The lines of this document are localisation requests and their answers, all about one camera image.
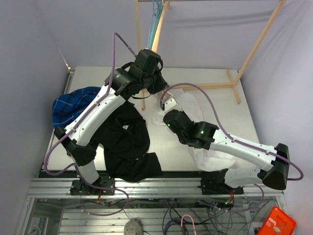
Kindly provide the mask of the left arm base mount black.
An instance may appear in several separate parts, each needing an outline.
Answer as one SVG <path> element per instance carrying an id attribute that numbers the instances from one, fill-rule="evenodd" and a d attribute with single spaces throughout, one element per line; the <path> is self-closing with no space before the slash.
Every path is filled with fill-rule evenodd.
<path id="1" fill-rule="evenodd" d="M 114 195 L 115 180 L 112 178 L 99 178 L 94 187 L 85 184 L 81 179 L 72 181 L 70 195 Z"/>

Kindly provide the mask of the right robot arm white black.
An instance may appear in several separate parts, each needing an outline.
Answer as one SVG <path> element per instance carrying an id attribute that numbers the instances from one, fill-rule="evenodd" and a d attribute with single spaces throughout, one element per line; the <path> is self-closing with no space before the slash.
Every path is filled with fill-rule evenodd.
<path id="1" fill-rule="evenodd" d="M 239 137 L 227 136 L 218 126 L 193 122 L 184 111 L 168 111 L 163 121 L 179 142 L 192 148 L 214 150 L 245 160 L 252 165 L 239 169 L 222 169 L 215 182 L 222 194 L 232 188 L 262 183 L 275 190 L 285 190 L 289 173 L 289 149 L 284 144 L 263 145 Z"/>

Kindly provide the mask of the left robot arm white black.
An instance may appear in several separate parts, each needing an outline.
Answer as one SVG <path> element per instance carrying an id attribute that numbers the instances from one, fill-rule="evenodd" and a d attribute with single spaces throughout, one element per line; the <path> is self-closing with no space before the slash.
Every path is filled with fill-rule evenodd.
<path id="1" fill-rule="evenodd" d="M 84 179 L 82 188 L 88 194 L 99 191 L 99 174 L 95 168 L 95 147 L 90 140 L 103 122 L 131 96 L 141 90 L 150 94 L 162 91 L 167 83 L 161 75 L 161 56 L 142 49 L 133 62 L 120 68 L 112 68 L 99 93 L 86 109 L 66 127 L 57 127 L 54 135 L 73 158 L 78 174 Z"/>

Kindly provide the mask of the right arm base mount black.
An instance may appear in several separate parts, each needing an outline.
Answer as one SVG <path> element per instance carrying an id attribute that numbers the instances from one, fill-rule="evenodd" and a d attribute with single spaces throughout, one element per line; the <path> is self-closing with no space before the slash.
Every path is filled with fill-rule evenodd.
<path id="1" fill-rule="evenodd" d="M 232 188 L 225 183 L 225 175 L 228 169 L 211 172 L 201 172 L 200 185 L 202 195 L 243 194 L 243 187 Z"/>

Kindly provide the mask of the white shirt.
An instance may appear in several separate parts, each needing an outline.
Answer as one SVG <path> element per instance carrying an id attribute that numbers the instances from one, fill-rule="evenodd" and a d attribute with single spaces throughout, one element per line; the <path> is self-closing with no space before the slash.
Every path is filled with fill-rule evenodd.
<path id="1" fill-rule="evenodd" d="M 199 101 L 193 94 L 182 89 L 172 90 L 171 94 L 192 121 L 204 120 Z M 180 145 L 176 150 L 181 151 L 175 155 L 178 157 L 178 165 L 186 164 L 188 170 L 197 168 L 204 171 L 217 171 L 225 168 L 236 168 L 237 166 L 237 159 L 226 153 L 195 149 L 186 145 Z"/>

